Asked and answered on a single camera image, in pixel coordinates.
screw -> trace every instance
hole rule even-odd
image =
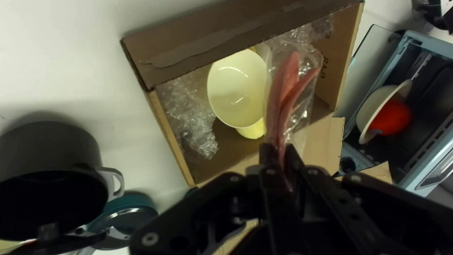
[[[351,181],[355,181],[355,182],[361,182],[362,181],[362,177],[358,176],[358,175],[351,175]]]
[[[316,169],[309,169],[308,174],[317,175],[318,171]]]
[[[156,233],[147,233],[142,237],[142,244],[144,246],[153,246],[159,241],[159,235]]]

